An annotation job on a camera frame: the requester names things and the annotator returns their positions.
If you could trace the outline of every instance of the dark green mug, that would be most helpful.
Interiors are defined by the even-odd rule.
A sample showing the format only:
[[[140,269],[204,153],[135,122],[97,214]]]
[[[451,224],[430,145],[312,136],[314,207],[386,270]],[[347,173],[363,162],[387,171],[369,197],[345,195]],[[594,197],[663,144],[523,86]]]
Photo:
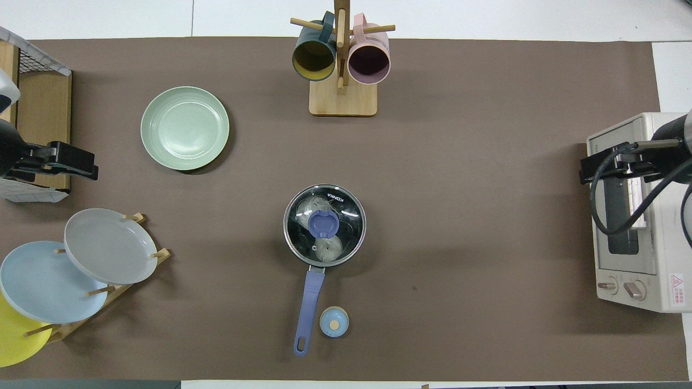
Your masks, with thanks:
[[[327,11],[318,31],[303,27],[298,36],[298,43],[293,49],[293,68],[301,77],[309,81],[320,81],[329,77],[336,67],[336,37],[334,29],[334,14]]]

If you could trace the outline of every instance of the purple pan handle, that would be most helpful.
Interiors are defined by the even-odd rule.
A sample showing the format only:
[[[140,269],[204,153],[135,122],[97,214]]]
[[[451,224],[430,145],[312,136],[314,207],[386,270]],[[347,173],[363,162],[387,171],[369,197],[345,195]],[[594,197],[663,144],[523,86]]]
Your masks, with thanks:
[[[320,290],[322,290],[322,283],[324,280],[324,273],[316,273],[308,270],[305,275],[303,302],[300,305],[298,329],[295,331],[295,341],[293,342],[293,353],[295,355],[305,356],[308,347],[310,347],[310,336],[312,335],[312,327],[315,323],[317,299],[320,297]]]

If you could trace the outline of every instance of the mug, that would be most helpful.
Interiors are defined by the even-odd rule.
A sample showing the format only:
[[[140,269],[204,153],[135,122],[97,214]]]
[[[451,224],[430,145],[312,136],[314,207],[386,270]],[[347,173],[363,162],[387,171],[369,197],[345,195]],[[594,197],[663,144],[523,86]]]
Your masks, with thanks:
[[[303,27],[293,49],[293,68],[308,81],[320,81],[329,77],[336,66],[336,38],[331,33],[334,14],[327,11],[322,21],[313,23],[322,24],[322,30]]]
[[[389,38],[387,33],[363,33],[364,28],[377,27],[367,23],[364,14],[359,13],[354,19],[354,37],[347,59],[348,73],[361,84],[377,84],[390,71]]]

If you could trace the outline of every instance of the wooden peg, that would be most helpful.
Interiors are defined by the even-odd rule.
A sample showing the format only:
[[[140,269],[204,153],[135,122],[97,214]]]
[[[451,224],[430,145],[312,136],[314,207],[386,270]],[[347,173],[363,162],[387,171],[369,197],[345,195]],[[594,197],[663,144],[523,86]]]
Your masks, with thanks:
[[[340,20],[340,23],[337,25],[337,27],[342,28],[342,35],[337,35],[337,39],[339,36],[344,36],[348,31],[350,31],[351,0],[334,0],[334,14],[340,15],[342,12],[344,14],[344,19],[342,21]],[[346,87],[348,87],[350,79],[348,71],[345,70],[346,59],[348,58],[348,50],[350,46],[350,39],[350,36],[344,36],[344,45],[336,48],[336,75],[337,77],[343,77],[344,79],[343,86],[341,88],[338,88],[341,85],[340,80],[338,78],[336,80],[337,92],[340,92],[341,94],[344,94],[346,92]]]
[[[311,21],[305,21],[301,19],[296,19],[295,17],[291,18],[291,24],[295,24],[296,26],[301,26],[301,27],[307,27],[307,28],[312,28],[314,30],[322,30],[322,25],[313,23]],[[377,27],[368,27],[363,29],[364,34],[372,34],[372,33],[387,33],[389,31],[396,31],[397,26],[395,24],[388,24],[386,26],[377,26]],[[337,34],[338,35],[338,30],[336,28],[333,28],[331,30],[332,34]],[[348,30],[348,35],[352,36],[353,35],[353,30]]]
[[[49,329],[56,328],[58,325],[59,325],[59,324],[49,324],[49,325],[45,325],[45,326],[43,326],[43,327],[39,327],[39,328],[37,328],[37,329],[32,329],[32,330],[29,331],[29,332],[25,332],[25,333],[24,333],[24,337],[26,338],[27,336],[36,335],[36,334],[38,334],[39,332],[48,331]]]
[[[108,285],[108,286],[105,287],[105,288],[96,289],[95,291],[86,292],[86,293],[85,293],[85,296],[86,296],[86,297],[91,297],[91,296],[94,296],[94,295],[99,294],[99,293],[109,292],[109,291],[114,291],[114,290],[116,290],[116,286],[115,286],[115,285]]]
[[[396,29],[397,26],[394,24],[388,24],[387,26],[368,27],[363,29],[363,34],[386,33],[388,31],[395,31]]]
[[[139,212],[137,212],[137,213],[134,214],[134,215],[123,215],[122,218],[123,218],[123,219],[134,220],[137,224],[141,224],[143,221],[146,220],[146,219],[144,218],[144,215],[142,215],[142,214],[139,213]]]
[[[346,23],[346,10],[341,8],[339,10],[339,17],[336,22],[336,47],[344,46],[344,39],[346,34],[344,33],[344,27]]]
[[[158,258],[158,263],[161,263],[171,256],[171,252],[167,248],[162,248],[157,253],[152,254],[152,258]]]

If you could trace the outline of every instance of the light blue plate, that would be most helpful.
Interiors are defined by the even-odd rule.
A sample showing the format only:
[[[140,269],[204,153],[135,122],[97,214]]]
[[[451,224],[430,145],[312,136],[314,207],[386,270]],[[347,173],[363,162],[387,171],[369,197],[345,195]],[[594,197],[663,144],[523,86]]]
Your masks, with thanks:
[[[31,242],[10,252],[0,266],[0,290],[20,314],[45,323],[84,320],[103,306],[107,293],[86,297],[106,286],[83,274],[59,242]]]

